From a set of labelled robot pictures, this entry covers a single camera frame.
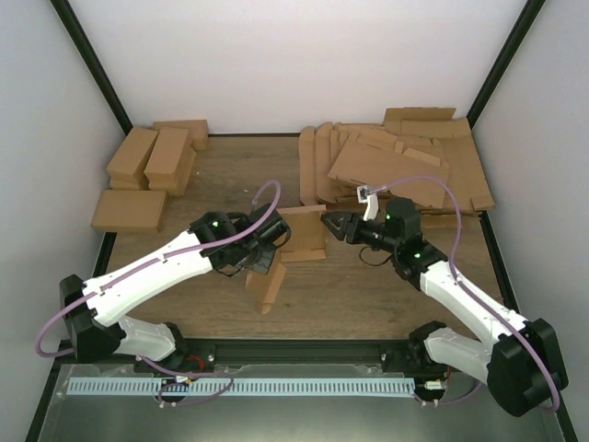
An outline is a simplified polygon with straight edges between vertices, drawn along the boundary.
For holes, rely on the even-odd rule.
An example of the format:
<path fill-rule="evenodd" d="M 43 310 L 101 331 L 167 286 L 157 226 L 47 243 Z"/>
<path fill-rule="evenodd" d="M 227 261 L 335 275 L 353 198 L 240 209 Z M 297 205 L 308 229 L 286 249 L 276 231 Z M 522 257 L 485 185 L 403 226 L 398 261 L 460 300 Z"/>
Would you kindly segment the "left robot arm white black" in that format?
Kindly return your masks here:
<path fill-rule="evenodd" d="M 60 283 L 64 322 L 75 358 L 89 364 L 110 355 L 145 356 L 166 371 L 181 370 L 189 346 L 172 322 L 153 324 L 129 312 L 170 287 L 209 272 L 266 274 L 275 252 L 291 237 L 284 218 L 265 210 L 208 212 L 158 250 L 116 272 L 87 281 L 72 274 Z"/>

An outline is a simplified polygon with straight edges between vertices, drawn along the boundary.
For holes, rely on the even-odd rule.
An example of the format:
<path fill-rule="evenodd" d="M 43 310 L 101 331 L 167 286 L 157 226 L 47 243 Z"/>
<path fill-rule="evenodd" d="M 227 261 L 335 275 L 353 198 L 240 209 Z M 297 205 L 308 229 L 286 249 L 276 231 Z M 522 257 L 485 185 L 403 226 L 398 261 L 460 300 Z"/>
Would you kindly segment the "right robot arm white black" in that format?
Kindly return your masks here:
<path fill-rule="evenodd" d="M 454 262 L 422 234 L 421 216 L 410 199 L 387 202 L 385 218 L 334 212 L 322 223 L 339 241 L 389 254 L 397 275 L 448 309 L 473 333 L 462 336 L 439 321 L 411 335 L 411 364 L 428 371 L 447 365 L 485 385 L 512 416 L 549 401 L 560 407 L 569 380 L 554 329 L 543 319 L 527 320 L 496 302 L 461 274 Z"/>

